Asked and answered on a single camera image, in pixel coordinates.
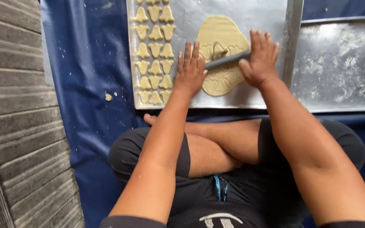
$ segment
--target dough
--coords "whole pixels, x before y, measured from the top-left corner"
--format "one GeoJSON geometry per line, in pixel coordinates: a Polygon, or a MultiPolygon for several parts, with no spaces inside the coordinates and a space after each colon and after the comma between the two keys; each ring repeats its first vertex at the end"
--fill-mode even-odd
{"type": "Polygon", "coordinates": [[[138,13],[136,14],[136,17],[133,18],[133,20],[135,22],[147,22],[149,20],[149,18],[147,18],[146,16],[146,12],[144,11],[144,8],[143,7],[139,7],[138,8],[138,13]]]}
{"type": "Polygon", "coordinates": [[[152,22],[157,22],[157,18],[159,18],[159,13],[162,11],[161,7],[152,6],[148,7],[147,11],[149,11],[150,19],[152,22]]]}
{"type": "Polygon", "coordinates": [[[166,74],[159,86],[164,89],[171,89],[173,87],[173,83],[171,82],[170,75],[166,74]]]}
{"type": "Polygon", "coordinates": [[[164,7],[163,13],[159,17],[159,21],[160,22],[166,22],[166,23],[169,23],[169,22],[173,23],[174,22],[173,14],[171,13],[171,8],[170,8],[169,5],[164,7]]]}
{"type": "MultiPolygon", "coordinates": [[[[200,43],[200,57],[206,62],[217,57],[218,52],[228,50],[225,56],[230,56],[250,49],[246,37],[236,24],[226,16],[211,16],[201,25],[196,41],[200,43]]],[[[223,96],[244,78],[236,62],[208,71],[202,88],[211,96],[223,96]]]]}
{"type": "Polygon", "coordinates": [[[160,54],[160,50],[163,47],[162,43],[150,43],[149,48],[152,50],[153,57],[157,58],[160,54]]]}
{"type": "Polygon", "coordinates": [[[149,39],[160,41],[163,39],[163,35],[160,32],[160,27],[158,25],[155,25],[153,27],[152,34],[149,35],[149,39]]]}
{"type": "Polygon", "coordinates": [[[140,91],[138,92],[140,99],[142,100],[142,103],[145,104],[149,100],[149,96],[152,94],[149,91],[140,91]]]}
{"type": "Polygon", "coordinates": [[[146,0],[147,4],[152,4],[152,5],[154,5],[155,3],[159,3],[159,2],[160,2],[160,0],[146,0]]]}
{"type": "Polygon", "coordinates": [[[160,63],[158,60],[154,60],[152,67],[149,69],[149,73],[152,74],[162,74],[163,72],[160,69],[160,63]]]}
{"type": "Polygon", "coordinates": [[[139,67],[139,71],[141,75],[145,75],[147,73],[147,68],[150,65],[150,62],[147,61],[141,61],[141,62],[135,62],[135,64],[139,67]]]}
{"type": "Polygon", "coordinates": [[[149,30],[149,26],[139,25],[139,26],[135,26],[134,29],[138,33],[139,39],[144,40],[146,38],[147,30],[149,30]]]}
{"type": "Polygon", "coordinates": [[[151,89],[152,86],[149,83],[149,79],[146,76],[143,76],[140,80],[140,84],[138,85],[139,88],[142,89],[151,89]]]}
{"type": "Polygon", "coordinates": [[[174,29],[175,28],[176,28],[175,25],[170,25],[170,24],[163,25],[161,27],[161,30],[164,33],[164,37],[165,37],[165,40],[166,41],[170,41],[171,40],[171,38],[173,37],[173,32],[174,32],[174,29]]]}
{"type": "Polygon", "coordinates": [[[152,98],[150,98],[149,102],[152,103],[152,104],[162,104],[163,103],[161,101],[159,93],[157,91],[154,91],[152,93],[152,98]]]}
{"type": "Polygon", "coordinates": [[[160,53],[160,57],[163,58],[174,58],[173,50],[171,49],[171,44],[166,43],[163,51],[160,53]]]}
{"type": "Polygon", "coordinates": [[[163,97],[163,101],[165,102],[165,103],[167,103],[168,102],[168,100],[170,99],[170,95],[171,95],[171,91],[169,91],[169,90],[165,90],[165,91],[161,91],[160,92],[160,95],[163,97]]]}
{"type": "Polygon", "coordinates": [[[147,52],[146,44],[140,43],[139,50],[136,53],[137,56],[140,56],[142,58],[150,57],[149,53],[147,52]]]}
{"type": "Polygon", "coordinates": [[[170,73],[171,65],[173,65],[173,60],[162,60],[160,61],[160,64],[163,66],[163,71],[165,74],[170,73]]]}
{"type": "Polygon", "coordinates": [[[159,86],[159,82],[161,80],[161,77],[156,76],[156,75],[152,75],[152,76],[149,76],[149,80],[150,80],[150,83],[152,84],[152,89],[155,90],[159,86]]]}
{"type": "Polygon", "coordinates": [[[111,101],[112,100],[112,96],[109,94],[105,94],[105,100],[106,101],[111,101]]]}

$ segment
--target metal baking tray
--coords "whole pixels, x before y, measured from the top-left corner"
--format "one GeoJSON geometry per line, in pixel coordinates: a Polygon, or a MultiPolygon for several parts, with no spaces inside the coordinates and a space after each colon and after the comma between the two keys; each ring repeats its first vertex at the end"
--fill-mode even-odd
{"type": "MultiPolygon", "coordinates": [[[[163,1],[156,4],[164,7],[163,1]]],[[[303,0],[170,0],[169,3],[176,29],[171,40],[171,46],[174,53],[174,64],[170,71],[172,80],[176,75],[178,53],[184,51],[185,42],[194,42],[202,22],[212,15],[225,15],[230,17],[238,26],[240,31],[249,40],[250,29],[269,31],[272,39],[280,43],[280,56],[276,63],[276,69],[279,77],[285,81],[288,87],[291,86],[291,76],[294,66],[297,39],[301,24],[303,0]]],[[[143,8],[147,12],[146,1],[142,3],[143,8]]],[[[136,109],[161,109],[165,105],[142,104],[138,92],[141,91],[137,87],[142,75],[139,73],[137,66],[133,63],[141,61],[135,54],[138,51],[141,41],[138,38],[135,26],[140,23],[135,22],[135,17],[138,10],[136,0],[127,0],[127,14],[129,24],[129,45],[131,54],[131,72],[133,81],[133,94],[136,109]]],[[[145,44],[149,42],[147,36],[151,33],[154,23],[149,19],[143,23],[149,26],[149,31],[146,34],[145,44]]],[[[191,101],[191,108],[257,108],[265,109],[265,103],[260,92],[257,89],[251,88],[245,82],[236,86],[230,93],[225,96],[209,96],[203,90],[194,97],[191,101]]]]}
{"type": "Polygon", "coordinates": [[[311,112],[365,111],[365,17],[302,21],[291,92],[311,112]]]}

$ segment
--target person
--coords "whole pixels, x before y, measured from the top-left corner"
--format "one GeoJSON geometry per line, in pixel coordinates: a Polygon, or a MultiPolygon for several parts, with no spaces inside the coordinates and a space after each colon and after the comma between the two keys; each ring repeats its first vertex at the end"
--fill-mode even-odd
{"type": "Polygon", "coordinates": [[[239,62],[270,118],[185,122],[207,75],[199,43],[178,56],[174,91],[151,128],[130,130],[109,161],[126,186],[101,227],[365,227],[365,147],[347,126],[318,120],[278,79],[279,45],[250,31],[251,56],[239,62]]]}

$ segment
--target black shorts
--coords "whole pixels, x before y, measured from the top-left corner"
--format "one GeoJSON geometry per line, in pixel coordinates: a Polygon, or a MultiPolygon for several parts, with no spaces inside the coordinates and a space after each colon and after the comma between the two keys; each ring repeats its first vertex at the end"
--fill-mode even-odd
{"type": "MultiPolygon", "coordinates": [[[[349,127],[335,121],[321,120],[357,169],[365,162],[365,147],[349,127]]],[[[150,128],[125,132],[109,152],[115,175],[126,184],[135,168],[150,128]]],[[[246,204],[260,211],[275,226],[300,224],[309,214],[295,184],[291,168],[278,149],[269,119],[261,121],[258,135],[259,165],[245,164],[228,173],[190,179],[190,152],[187,136],[181,145],[176,169],[176,191],[170,216],[201,202],[230,201],[246,204]]]]}

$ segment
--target blue plastic sheet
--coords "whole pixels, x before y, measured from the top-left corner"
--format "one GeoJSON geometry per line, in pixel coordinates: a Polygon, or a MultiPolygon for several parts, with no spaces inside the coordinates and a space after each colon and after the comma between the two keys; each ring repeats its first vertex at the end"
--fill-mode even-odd
{"type": "MultiPolygon", "coordinates": [[[[108,163],[109,148],[123,132],[145,126],[144,112],[133,106],[126,3],[42,0],[41,9],[85,225],[99,227],[122,191],[108,163]],[[105,101],[105,93],[113,100],[105,101]]],[[[303,19],[359,15],[365,15],[365,1],[306,0],[303,11],[303,19]]],[[[191,110],[189,120],[222,122],[263,114],[266,112],[191,110]]],[[[365,143],[365,114],[330,118],[351,126],[365,143]]],[[[365,180],[365,166],[362,175],[365,180]]]]}

